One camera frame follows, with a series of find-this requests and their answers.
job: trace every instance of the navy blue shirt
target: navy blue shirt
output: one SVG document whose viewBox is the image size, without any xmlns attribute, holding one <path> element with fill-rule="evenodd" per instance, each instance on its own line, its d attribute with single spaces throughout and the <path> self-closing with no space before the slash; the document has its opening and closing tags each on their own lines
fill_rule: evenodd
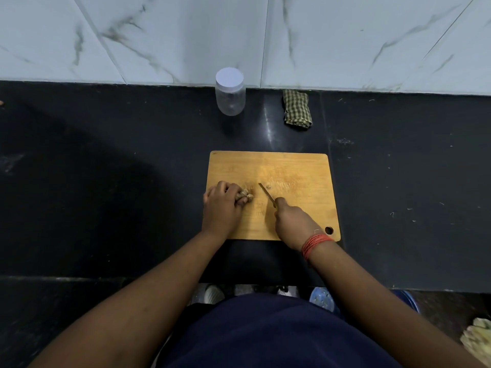
<svg viewBox="0 0 491 368">
<path fill-rule="evenodd" d="M 157 367 L 400 367 L 332 313 L 302 299 L 249 294 L 186 328 Z"/>
</svg>

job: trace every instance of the marble wall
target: marble wall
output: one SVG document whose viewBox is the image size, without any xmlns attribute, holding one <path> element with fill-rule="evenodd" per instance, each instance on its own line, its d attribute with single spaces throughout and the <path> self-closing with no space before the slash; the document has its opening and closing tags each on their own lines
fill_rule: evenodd
<svg viewBox="0 0 491 368">
<path fill-rule="evenodd" d="M 491 95 L 491 0 L 2 0 L 0 79 Z"/>
</svg>

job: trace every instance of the red thread bracelet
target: red thread bracelet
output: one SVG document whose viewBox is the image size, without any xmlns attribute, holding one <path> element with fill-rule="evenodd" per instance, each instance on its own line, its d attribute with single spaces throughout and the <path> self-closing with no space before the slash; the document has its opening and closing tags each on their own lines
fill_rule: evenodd
<svg viewBox="0 0 491 368">
<path fill-rule="evenodd" d="M 310 238 L 307 239 L 305 244 L 302 246 L 302 255 L 304 256 L 304 259 L 308 260 L 308 257 L 310 256 L 310 252 L 312 252 L 312 249 L 314 249 L 314 247 L 317 244 L 329 240 L 332 241 L 332 239 L 326 234 L 318 234 L 318 235 L 310 236 Z"/>
</svg>

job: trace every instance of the wooden cutting board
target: wooden cutting board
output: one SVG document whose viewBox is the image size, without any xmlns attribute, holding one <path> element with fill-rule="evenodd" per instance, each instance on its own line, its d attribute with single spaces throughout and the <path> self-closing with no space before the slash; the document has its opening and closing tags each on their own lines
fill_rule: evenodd
<svg viewBox="0 0 491 368">
<path fill-rule="evenodd" d="M 258 185 L 273 196 L 306 211 L 322 228 L 331 227 L 341 239 L 329 160 L 326 154 L 212 151 L 206 188 L 225 180 L 254 195 L 230 239 L 279 240 L 274 230 L 276 209 Z"/>
</svg>

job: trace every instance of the finger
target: finger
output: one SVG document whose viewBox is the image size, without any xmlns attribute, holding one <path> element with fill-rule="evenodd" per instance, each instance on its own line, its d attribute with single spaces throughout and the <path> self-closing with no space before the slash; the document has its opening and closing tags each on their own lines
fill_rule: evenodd
<svg viewBox="0 0 491 368">
<path fill-rule="evenodd" d="M 237 206 L 240 206 L 241 208 L 243 208 L 243 206 L 244 206 L 245 204 L 247 204 L 248 200 L 249 200 L 249 199 L 248 199 L 247 197 L 245 197 L 245 196 L 244 196 L 243 198 L 239 199 L 239 200 L 238 200 L 238 201 L 237 201 L 235 204 L 236 204 Z"/>
<path fill-rule="evenodd" d="M 235 195 L 237 195 L 239 192 L 242 191 L 242 187 L 239 186 L 238 184 L 236 183 L 232 183 L 230 184 L 230 186 L 228 187 L 228 190 L 227 192 L 225 193 L 225 195 L 231 195 L 233 199 L 235 199 Z"/>
<path fill-rule="evenodd" d="M 224 194 L 225 193 L 225 190 L 230 186 L 230 183 L 228 182 L 225 182 L 224 180 L 221 180 L 220 182 L 218 182 L 218 185 L 217 185 L 217 192 L 220 193 L 220 194 Z"/>
<path fill-rule="evenodd" d="M 206 190 L 206 192 L 203 194 L 203 204 L 206 204 L 206 202 L 208 201 L 208 198 L 210 197 L 211 193 L 214 191 L 216 186 L 211 186 L 210 188 L 208 188 L 208 190 Z"/>
<path fill-rule="evenodd" d="M 288 203 L 286 202 L 285 198 L 276 198 L 276 200 L 274 200 L 274 202 L 276 203 L 278 210 L 283 210 L 286 207 L 288 207 Z"/>
</svg>

